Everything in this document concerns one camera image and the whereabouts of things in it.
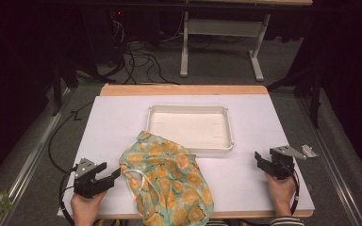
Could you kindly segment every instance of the white tabletop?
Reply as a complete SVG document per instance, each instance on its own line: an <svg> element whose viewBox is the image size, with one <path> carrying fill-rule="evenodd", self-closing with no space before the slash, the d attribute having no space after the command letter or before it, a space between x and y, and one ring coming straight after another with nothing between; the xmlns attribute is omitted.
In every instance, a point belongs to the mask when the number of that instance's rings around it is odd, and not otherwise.
<svg viewBox="0 0 362 226"><path fill-rule="evenodd" d="M248 218L273 214L267 180L264 172L256 166L254 152L270 160L269 149L287 145L288 140L269 94L96 97L74 163L79 163L81 157L97 164L107 162L107 169L99 173L97 178L108 176L119 167L118 160L126 148L136 141L140 131L146 129L148 110L152 105L227 107L234 148L228 154L197 158L212 191L214 217ZM312 213L314 205L299 168L295 168L301 181L301 196L296 211L299 216L300 211ZM73 181L74 174L68 186L72 186ZM73 190L69 189L64 196L70 214L72 195ZM139 218L124 175L108 191L99 216Z"/></svg>

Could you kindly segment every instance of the striped sleeve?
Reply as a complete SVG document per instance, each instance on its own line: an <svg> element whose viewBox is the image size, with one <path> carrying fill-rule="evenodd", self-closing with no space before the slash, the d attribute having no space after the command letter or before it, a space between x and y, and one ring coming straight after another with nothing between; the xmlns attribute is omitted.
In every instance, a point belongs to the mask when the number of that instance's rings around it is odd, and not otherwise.
<svg viewBox="0 0 362 226"><path fill-rule="evenodd" d="M304 226L304 223L294 217L281 217L273 220L271 226Z"/></svg>

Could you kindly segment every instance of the white table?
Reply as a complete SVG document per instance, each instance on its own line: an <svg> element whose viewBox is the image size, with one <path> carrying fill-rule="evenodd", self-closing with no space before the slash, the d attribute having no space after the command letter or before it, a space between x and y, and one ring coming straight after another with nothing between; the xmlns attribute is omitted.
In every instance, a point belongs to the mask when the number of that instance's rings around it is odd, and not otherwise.
<svg viewBox="0 0 362 226"><path fill-rule="evenodd" d="M254 152L270 159L269 148L286 145L288 141L264 87L108 86L101 95L108 96L96 97L74 163L79 163L81 157L97 164L107 162L107 169L98 177L108 176L119 167L118 160L126 148L145 130L148 109L152 105L222 105L229 111L235 146L226 155L197 158L212 191L213 217L273 216L267 180L256 166ZM301 180L301 197L295 216L309 217L314 205L299 168L296 170ZM68 186L72 186L73 181L74 174ZM72 196L71 189L64 196L70 214ZM140 218L125 176L118 178L108 191L99 217Z"/></svg>

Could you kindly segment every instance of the orange print fabric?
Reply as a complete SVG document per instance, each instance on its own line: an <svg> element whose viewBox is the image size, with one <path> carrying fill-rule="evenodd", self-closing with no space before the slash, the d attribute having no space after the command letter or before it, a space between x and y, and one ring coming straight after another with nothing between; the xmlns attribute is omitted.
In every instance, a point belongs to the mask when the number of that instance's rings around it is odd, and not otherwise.
<svg viewBox="0 0 362 226"><path fill-rule="evenodd" d="M195 158L145 131L123 153L120 167L145 225L206 225L214 203Z"/></svg>

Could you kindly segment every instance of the wrist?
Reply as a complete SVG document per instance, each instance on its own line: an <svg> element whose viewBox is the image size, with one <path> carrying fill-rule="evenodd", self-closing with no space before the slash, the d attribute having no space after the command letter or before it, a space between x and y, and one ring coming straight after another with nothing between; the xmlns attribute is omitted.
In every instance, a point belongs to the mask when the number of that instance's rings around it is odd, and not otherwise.
<svg viewBox="0 0 362 226"><path fill-rule="evenodd" d="M275 203L274 209L277 217L292 216L288 202Z"/></svg>

